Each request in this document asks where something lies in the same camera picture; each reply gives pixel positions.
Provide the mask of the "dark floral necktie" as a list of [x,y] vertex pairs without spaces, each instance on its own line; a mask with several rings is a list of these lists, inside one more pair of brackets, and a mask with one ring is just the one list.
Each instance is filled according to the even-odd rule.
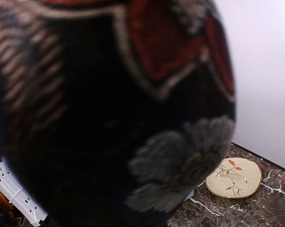
[[60,226],[167,226],[234,129],[212,0],[0,0],[0,157]]

